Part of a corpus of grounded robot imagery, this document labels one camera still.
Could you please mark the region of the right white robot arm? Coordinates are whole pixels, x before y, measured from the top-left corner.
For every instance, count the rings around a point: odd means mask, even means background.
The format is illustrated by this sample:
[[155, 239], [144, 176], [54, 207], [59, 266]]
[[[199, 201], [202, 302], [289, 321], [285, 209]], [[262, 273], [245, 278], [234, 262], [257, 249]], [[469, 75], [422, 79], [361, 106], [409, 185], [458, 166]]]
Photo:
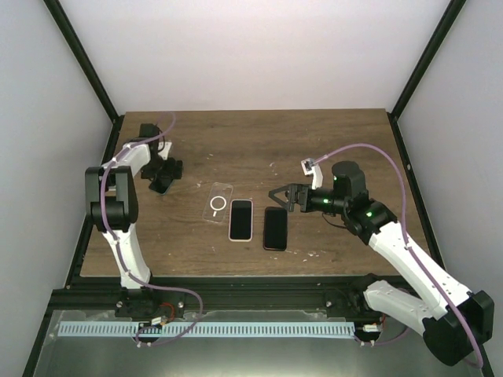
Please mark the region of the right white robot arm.
[[332, 166], [333, 186], [322, 185], [321, 168], [312, 159], [301, 166], [313, 181], [289, 184], [269, 192], [288, 212], [339, 215], [345, 228], [386, 259], [415, 291], [405, 293], [386, 280], [373, 279], [349, 297], [351, 311], [368, 316], [385, 313], [419, 334], [442, 363], [454, 366], [492, 337], [494, 301], [473, 292], [440, 267], [381, 202], [369, 197], [365, 174], [353, 161]]

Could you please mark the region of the clear magsafe phone case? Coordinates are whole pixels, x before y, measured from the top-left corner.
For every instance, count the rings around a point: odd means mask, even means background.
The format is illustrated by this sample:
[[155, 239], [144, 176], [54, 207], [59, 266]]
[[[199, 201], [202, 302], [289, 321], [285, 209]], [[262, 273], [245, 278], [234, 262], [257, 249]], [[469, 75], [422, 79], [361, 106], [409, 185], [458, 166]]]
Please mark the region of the clear magsafe phone case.
[[232, 185], [215, 182], [208, 194], [202, 218], [211, 223], [222, 223], [226, 218], [232, 194]]

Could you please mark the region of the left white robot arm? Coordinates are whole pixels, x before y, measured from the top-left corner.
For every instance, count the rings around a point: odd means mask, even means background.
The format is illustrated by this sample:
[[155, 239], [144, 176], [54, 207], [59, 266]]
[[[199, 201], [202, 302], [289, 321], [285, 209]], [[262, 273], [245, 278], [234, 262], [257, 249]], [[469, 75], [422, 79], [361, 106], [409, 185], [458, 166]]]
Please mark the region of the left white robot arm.
[[127, 290], [147, 287], [152, 277], [138, 241], [138, 196], [134, 178], [149, 182], [157, 194], [167, 193], [182, 178], [183, 162], [170, 157], [172, 143], [153, 123], [142, 123], [139, 135], [127, 141], [108, 162], [85, 172], [86, 218], [110, 246]]

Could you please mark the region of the black aluminium frame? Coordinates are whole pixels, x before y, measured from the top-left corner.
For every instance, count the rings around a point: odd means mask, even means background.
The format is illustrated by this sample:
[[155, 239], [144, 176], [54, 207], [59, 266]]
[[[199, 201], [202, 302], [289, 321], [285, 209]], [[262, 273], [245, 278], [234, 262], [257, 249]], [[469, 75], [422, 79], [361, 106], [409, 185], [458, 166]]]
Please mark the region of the black aluminium frame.
[[[85, 48], [79, 40], [62, 4], [59, 1], [47, 1], [46, 8], [60, 29], [66, 43], [90, 82], [98, 100], [101, 102], [107, 116], [112, 121], [111, 132], [105, 147], [105, 158], [112, 157], [112, 150], [117, 146], [120, 131], [123, 128], [124, 117], [119, 115], [112, 104], [105, 87], [88, 57]], [[430, 218], [428, 217], [420, 188], [413, 168], [410, 166], [409, 155], [406, 150], [402, 133], [398, 126], [399, 117], [406, 109], [448, 35], [454, 22], [458, 18], [465, 3], [451, 1], [448, 3], [440, 21], [424, 48], [413, 73], [409, 77], [397, 103], [387, 114], [398, 153], [405, 169], [405, 176], [412, 190], [412, 197], [417, 206], [419, 219], [435, 262], [444, 263], [433, 234]], [[84, 221], [72, 263], [70, 265], [65, 286], [52, 292], [46, 313], [42, 319], [39, 332], [35, 339], [28, 362], [24, 369], [25, 376], [33, 376], [42, 367], [42, 351], [50, 327], [50, 318], [56, 310], [77, 309], [109, 309], [112, 299], [119, 294], [119, 281], [112, 277], [82, 277], [80, 275], [84, 257], [91, 236], [91, 224]], [[206, 299], [205, 306], [210, 309], [245, 309], [280, 308], [292, 311], [294, 309], [310, 309], [323, 297], [325, 290], [349, 290], [354, 283], [366, 282], [369, 276], [335, 276], [321, 278], [321, 287], [314, 286], [313, 277], [189, 277], [187, 282], [203, 290]]]

